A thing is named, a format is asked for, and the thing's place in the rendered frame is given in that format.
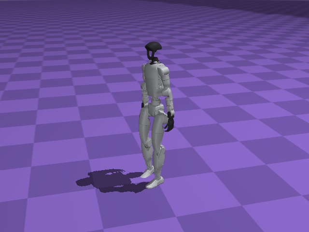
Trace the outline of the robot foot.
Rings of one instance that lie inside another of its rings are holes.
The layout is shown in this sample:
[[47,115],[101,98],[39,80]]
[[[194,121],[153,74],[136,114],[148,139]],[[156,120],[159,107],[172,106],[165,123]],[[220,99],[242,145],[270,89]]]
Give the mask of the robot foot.
[[145,172],[140,176],[141,178],[149,177],[154,172],[154,166],[152,165],[152,169],[146,169]]
[[152,189],[163,182],[164,182],[164,178],[160,176],[160,180],[153,179],[151,182],[146,184],[145,187],[147,189]]

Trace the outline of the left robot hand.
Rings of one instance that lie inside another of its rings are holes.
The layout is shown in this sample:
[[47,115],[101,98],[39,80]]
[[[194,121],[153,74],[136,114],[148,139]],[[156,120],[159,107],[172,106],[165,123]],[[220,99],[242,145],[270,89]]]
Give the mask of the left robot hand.
[[164,129],[165,129],[168,126],[168,129],[165,132],[169,132],[170,130],[172,130],[174,128],[174,120],[173,120],[174,116],[171,116],[171,112],[168,112],[168,118],[169,118],[168,123],[164,127]]

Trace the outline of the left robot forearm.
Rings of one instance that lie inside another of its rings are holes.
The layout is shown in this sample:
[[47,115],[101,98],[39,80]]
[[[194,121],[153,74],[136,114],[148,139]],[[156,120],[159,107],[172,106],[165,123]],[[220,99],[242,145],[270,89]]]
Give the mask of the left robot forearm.
[[165,101],[166,101],[166,106],[167,106],[167,113],[171,112],[171,116],[175,114],[172,100],[173,100],[172,92],[171,92],[171,89],[169,89],[169,96],[165,98]]

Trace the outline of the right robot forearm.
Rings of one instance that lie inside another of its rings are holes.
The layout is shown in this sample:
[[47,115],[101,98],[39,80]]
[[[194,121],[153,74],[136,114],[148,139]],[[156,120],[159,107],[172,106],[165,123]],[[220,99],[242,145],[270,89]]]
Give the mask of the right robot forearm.
[[149,96],[147,94],[147,91],[144,91],[143,89],[141,90],[142,90],[142,103],[144,103],[144,107],[145,107],[145,106],[148,106]]

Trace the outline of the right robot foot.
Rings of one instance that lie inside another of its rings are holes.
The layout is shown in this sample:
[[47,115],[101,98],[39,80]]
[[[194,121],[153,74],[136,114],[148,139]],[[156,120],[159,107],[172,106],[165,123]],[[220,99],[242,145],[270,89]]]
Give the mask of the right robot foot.
[[152,169],[146,169],[145,172],[140,176],[141,178],[149,177],[154,172],[154,166],[152,165]]

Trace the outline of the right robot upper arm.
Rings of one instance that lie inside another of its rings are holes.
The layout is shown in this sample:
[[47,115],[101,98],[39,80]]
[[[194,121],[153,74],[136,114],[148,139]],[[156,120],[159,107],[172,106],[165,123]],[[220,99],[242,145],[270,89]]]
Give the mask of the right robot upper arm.
[[144,76],[144,67],[145,67],[145,64],[142,65],[142,72],[143,72],[143,79],[144,79],[144,82],[141,83],[140,87],[146,91],[146,83],[145,83],[145,76]]

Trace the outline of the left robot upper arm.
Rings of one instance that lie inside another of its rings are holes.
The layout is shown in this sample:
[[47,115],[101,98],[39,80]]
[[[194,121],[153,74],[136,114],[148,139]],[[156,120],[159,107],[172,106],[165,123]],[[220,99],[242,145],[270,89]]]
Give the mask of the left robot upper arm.
[[170,89],[170,80],[169,80],[169,69],[166,66],[159,66],[157,67],[158,74],[161,76],[162,83],[164,89],[162,90],[162,95],[164,97],[169,96],[169,89]]

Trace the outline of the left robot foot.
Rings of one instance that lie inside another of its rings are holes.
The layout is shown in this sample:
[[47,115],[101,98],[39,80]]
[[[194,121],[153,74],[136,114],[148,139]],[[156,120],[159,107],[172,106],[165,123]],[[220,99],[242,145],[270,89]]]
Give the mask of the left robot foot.
[[147,189],[152,189],[163,182],[164,182],[164,178],[160,176],[160,180],[153,179],[151,182],[146,184],[145,187]]

